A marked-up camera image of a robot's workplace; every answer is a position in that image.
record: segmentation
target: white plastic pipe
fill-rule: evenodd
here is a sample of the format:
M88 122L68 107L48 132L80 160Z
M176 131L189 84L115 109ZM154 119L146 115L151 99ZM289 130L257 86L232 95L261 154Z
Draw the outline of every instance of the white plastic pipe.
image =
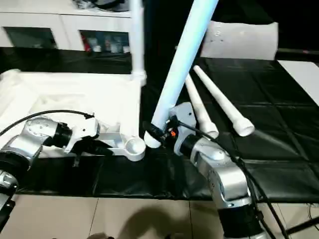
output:
M130 0L131 30L130 50L132 54L132 78L146 84L146 72L144 69L144 21L142 0Z
M243 117L229 99L227 99L213 81L205 74L205 72L203 72L199 66L194 66L194 71L200 77L211 95L216 99L220 107L227 114L228 118L233 122L235 131L242 137L248 136L254 132L255 127L250 120Z
M191 104L193 105L193 109L197 117L197 121L199 123L200 130L209 134L213 138L217 138L219 135L218 129L216 125L211 121L204 103L201 100L196 86L189 74L186 77L185 84Z
M193 2L153 115L152 124L160 129L164 129L168 112L177 102L177 98L185 83L186 76L198 52L217 3L218 0L194 0ZM144 140L151 148L158 148L160 146L160 142L151 137L147 132L145 133Z

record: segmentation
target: black mat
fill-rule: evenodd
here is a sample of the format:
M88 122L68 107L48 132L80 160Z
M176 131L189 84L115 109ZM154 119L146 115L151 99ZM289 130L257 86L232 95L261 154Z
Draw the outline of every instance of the black mat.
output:
M90 72L128 74L129 56L0 48L1 72ZM142 89L141 120L150 120L169 62L149 65ZM256 126L239 137L231 122L191 72L223 142L242 157L273 202L319 202L319 108L276 61L197 59L196 64ZM182 90L179 103L189 101ZM187 161L163 148L147 149L140 162L124 157L38 159L19 192L25 194L210 200L206 182Z

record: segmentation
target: glass cabinet door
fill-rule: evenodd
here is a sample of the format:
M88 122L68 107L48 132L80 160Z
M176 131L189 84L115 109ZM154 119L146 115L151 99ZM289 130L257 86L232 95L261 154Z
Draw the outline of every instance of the glass cabinet door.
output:
M63 15L62 20L72 50L130 52L128 17Z
M85 51L107 53L129 53L127 32L80 30Z
M70 49L59 15L7 12L0 13L0 47Z
M14 47L57 48L50 28L4 27Z

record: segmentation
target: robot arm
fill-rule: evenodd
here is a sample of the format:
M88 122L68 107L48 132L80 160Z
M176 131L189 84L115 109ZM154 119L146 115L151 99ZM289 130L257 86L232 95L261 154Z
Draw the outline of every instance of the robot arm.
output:
M100 126L95 118L85 119L72 129L44 116L29 119L21 134L0 150L0 231L14 208L13 194L43 146L63 148L65 153L112 155L109 145L94 140L99 133Z
M173 149L177 155L189 158L205 177L219 213L224 237L266 239L243 171L217 143L194 135L194 131L175 123L179 120L192 127L196 125L191 104L183 103L172 108L169 117L164 131L147 123L144 128L162 145Z

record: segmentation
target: white cone-shaped tube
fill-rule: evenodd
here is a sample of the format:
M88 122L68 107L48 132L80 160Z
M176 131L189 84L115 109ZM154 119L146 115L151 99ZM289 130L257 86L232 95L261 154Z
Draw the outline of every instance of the white cone-shaped tube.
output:
M213 138L217 138L219 135L218 129L216 125L211 121L207 113L207 110L204 106L204 103L201 100L199 93L194 85L194 82L189 74L186 77L185 84L191 104L193 105L193 109L195 111L199 123L200 130L209 134Z
M165 128L169 110L177 102L217 3L218 0L194 0L193 2L152 118L152 124L160 129ZM160 146L160 142L148 132L145 133L144 141L151 148Z
M216 99L220 107L227 114L228 118L233 122L235 131L242 137L250 135L255 131L254 125L249 119L236 109L236 107L227 99L214 82L203 72L199 66L194 66L194 71L200 77L211 95Z

